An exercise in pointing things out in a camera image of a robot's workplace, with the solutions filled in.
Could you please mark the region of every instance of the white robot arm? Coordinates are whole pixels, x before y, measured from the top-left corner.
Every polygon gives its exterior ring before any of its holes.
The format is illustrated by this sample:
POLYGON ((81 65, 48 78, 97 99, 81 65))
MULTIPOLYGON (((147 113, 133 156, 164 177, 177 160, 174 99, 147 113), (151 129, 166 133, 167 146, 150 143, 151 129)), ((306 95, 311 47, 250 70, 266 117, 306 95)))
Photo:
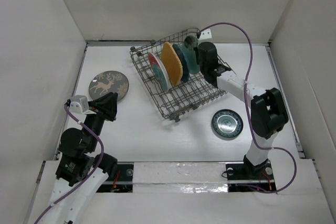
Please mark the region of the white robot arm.
MULTIPOLYGON (((210 29, 199 34, 196 51, 197 62, 207 82, 225 90, 245 102, 245 80, 237 76, 230 67, 219 63, 217 49, 211 43, 210 29)), ((276 88, 266 90, 247 83, 247 105, 251 109, 251 122, 258 148, 251 142, 244 157, 247 173, 261 170, 268 162, 268 152, 278 132, 288 122, 288 114, 280 91, 276 88)))

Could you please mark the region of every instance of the black cylinder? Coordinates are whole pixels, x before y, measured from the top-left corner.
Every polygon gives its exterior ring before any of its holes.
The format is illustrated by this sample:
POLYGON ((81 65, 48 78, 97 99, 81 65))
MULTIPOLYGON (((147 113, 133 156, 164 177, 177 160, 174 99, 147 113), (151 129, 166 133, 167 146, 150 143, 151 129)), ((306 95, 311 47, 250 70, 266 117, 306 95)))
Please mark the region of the black cylinder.
MULTIPOLYGON (((87 115, 84 124, 89 127, 97 136, 100 135, 104 125, 104 118, 99 115, 87 115)), ((87 152, 94 152, 97 146, 97 140, 86 129, 82 129, 83 137, 89 141, 89 146, 86 149, 87 152)))

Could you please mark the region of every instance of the deer coaster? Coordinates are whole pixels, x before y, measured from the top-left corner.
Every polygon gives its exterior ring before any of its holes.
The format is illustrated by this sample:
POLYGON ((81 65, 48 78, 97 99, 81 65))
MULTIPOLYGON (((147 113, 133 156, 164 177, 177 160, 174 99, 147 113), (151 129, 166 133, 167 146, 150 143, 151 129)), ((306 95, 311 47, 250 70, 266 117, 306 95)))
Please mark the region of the deer coaster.
POLYGON ((89 94, 93 100, 113 92, 118 93, 118 101, 123 99, 128 92, 129 82, 127 77, 117 71, 106 71, 95 76, 89 85, 89 94))

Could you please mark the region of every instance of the red wire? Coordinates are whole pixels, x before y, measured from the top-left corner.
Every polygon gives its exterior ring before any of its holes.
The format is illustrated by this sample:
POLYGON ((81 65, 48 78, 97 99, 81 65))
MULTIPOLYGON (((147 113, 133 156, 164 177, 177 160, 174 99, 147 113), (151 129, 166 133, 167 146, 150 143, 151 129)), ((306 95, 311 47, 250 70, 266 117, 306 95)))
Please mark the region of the red wire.
POLYGON ((114 179, 114 181, 113 181, 113 188, 116 188, 116 182, 118 181, 118 178, 119 178, 119 175, 120 175, 120 171, 118 171, 118 173, 117 173, 117 176, 116 176, 116 178, 114 179))
POLYGON ((264 172, 261 172, 261 173, 267 178, 267 180, 268 180, 268 185, 269 185, 269 189, 271 189, 272 186, 271 186, 271 180, 270 180, 270 178, 268 177, 268 175, 267 175, 266 173, 264 173, 264 172))

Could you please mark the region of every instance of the dark round plate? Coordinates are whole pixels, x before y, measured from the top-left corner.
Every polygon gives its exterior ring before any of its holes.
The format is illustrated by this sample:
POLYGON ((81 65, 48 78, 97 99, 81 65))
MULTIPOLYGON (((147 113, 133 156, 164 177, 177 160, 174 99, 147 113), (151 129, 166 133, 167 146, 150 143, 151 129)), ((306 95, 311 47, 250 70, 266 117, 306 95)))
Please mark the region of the dark round plate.
POLYGON ((243 121, 240 115, 233 110, 219 110, 211 120, 215 132, 225 138, 237 137, 243 130, 243 121))
POLYGON ((129 82, 127 77, 118 71, 106 71, 98 74, 89 85, 89 95, 93 100, 109 92, 118 93, 118 101, 123 99, 128 92, 129 82))
POLYGON ((184 53, 182 52, 182 50, 181 50, 181 48, 178 44, 173 44, 173 49, 175 50, 175 53, 177 54, 177 56, 180 59, 180 62, 182 64, 183 73, 182 73, 181 81, 182 82, 187 82, 187 81, 189 81, 189 69, 188 69, 187 62, 185 61, 184 53))

